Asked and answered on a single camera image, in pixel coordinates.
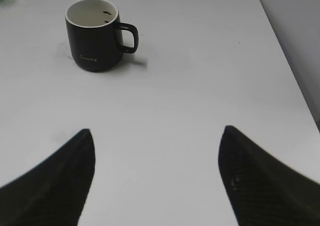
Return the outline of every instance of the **table surface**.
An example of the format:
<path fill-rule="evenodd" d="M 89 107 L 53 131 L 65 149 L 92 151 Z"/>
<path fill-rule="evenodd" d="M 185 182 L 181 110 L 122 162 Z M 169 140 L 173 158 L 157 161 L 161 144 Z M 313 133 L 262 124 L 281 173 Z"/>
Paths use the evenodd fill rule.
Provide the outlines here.
<path fill-rule="evenodd" d="M 236 226 L 217 162 L 226 125 L 320 181 L 318 130 L 259 0 L 110 0 L 140 45 L 100 74 L 71 58 L 74 1 L 0 3 L 0 185 L 89 128 L 79 226 Z"/>

